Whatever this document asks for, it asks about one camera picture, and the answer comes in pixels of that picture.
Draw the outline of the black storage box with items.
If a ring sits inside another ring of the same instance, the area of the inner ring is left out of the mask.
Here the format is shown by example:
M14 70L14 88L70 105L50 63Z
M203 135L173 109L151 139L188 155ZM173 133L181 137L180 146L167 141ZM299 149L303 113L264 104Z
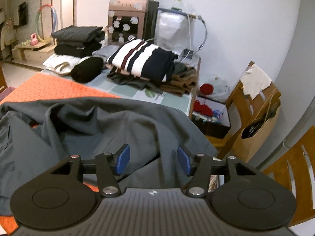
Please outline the black storage box with items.
M200 95L195 97L191 120L203 134L214 138L225 138L231 129L226 105Z

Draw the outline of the striped navy white sweater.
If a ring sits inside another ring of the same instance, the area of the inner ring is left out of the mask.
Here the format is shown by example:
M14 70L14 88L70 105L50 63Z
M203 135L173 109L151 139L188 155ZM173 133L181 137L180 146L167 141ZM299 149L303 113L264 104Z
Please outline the striped navy white sweater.
M155 84L171 80L178 55L153 43L132 39L120 46L106 61L116 69Z

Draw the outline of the dark grey garment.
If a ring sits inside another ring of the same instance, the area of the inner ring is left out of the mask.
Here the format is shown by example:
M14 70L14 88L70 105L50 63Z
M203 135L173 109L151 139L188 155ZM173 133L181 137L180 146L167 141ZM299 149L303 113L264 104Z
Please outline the dark grey garment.
M9 216L14 191L72 155L82 159L129 145L121 189L177 188L187 183L177 160L217 150L183 112L116 98L6 102L1 105L1 215Z

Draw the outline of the colourful hula hoop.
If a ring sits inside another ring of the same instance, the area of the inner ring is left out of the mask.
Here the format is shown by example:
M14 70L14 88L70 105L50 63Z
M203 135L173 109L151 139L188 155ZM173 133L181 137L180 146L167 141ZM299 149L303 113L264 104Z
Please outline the colourful hula hoop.
M42 11L44 10L45 7L48 7L51 10L51 15L42 15ZM47 29L48 23L51 24L51 34L49 37L45 38L44 33L45 30ZM57 12L55 8L51 4L44 4L42 5L35 17L35 34L37 35L37 39L39 42L44 42L44 43L50 43L52 38L52 34L56 31L58 24L58 17L57 17Z

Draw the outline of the brown paper bag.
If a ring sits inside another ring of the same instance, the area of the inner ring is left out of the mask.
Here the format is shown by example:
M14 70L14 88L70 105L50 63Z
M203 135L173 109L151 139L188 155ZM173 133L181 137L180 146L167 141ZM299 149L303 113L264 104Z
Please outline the brown paper bag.
M267 94L264 96L266 99L263 107L254 120L241 131L232 147L231 152L245 162L249 162L264 144L279 117L281 93L276 88L269 97Z

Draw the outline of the black rolled garment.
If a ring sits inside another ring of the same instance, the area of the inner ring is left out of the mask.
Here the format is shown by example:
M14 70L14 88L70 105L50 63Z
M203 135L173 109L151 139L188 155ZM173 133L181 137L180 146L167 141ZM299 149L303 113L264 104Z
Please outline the black rolled garment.
M77 64L70 73L78 83L88 83L102 73L104 61L99 57L90 57Z

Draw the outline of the pink kettlebell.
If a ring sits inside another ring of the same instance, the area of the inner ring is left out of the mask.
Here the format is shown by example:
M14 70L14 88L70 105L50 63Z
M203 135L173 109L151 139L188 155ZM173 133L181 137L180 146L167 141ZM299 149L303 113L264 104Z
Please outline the pink kettlebell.
M31 46L35 46L38 44L38 39L37 39L37 34L36 33L33 33L31 34L31 42L30 42L30 45Z

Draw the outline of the orange patterned table mat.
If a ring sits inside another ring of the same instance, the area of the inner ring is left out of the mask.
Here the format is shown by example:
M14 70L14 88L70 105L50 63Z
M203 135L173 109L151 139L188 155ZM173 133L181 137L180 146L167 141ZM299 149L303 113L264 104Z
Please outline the orange patterned table mat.
M13 192L68 156L50 119L54 105L66 99L115 97L38 73L1 101L1 226L7 233L17 228L9 208Z

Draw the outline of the low wooden cabinet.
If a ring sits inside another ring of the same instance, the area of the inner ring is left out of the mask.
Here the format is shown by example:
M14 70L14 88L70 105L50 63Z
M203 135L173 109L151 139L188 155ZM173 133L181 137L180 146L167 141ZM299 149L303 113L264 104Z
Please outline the low wooden cabinet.
M55 45L46 42L39 42L33 46L30 44L18 44L11 52L16 60L44 62L55 53L55 47Z

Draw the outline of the stack of dark folded clothes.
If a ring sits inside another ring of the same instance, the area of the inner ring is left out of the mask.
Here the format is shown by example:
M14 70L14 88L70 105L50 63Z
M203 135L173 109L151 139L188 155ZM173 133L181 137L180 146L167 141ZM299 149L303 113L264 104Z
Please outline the stack of dark folded clothes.
M52 34L56 39L56 55L68 55L78 58L92 56L94 51L101 49L101 41L105 39L102 27L69 26Z

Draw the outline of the pink water dispenser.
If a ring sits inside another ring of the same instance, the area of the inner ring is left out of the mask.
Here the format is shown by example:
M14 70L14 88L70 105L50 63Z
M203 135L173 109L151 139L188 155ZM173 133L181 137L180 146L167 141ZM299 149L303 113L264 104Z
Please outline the pink water dispenser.
M159 2L111 0L108 6L108 43L122 45L135 38L155 39Z

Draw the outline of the white folded garment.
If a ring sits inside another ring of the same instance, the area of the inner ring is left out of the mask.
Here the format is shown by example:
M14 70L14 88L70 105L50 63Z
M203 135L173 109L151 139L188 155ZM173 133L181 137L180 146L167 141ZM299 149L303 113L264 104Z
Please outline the white folded garment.
M50 70L59 75L67 75L71 73L77 64L88 58L89 56L78 58L70 55L52 54L43 62L43 66L46 67L47 70Z

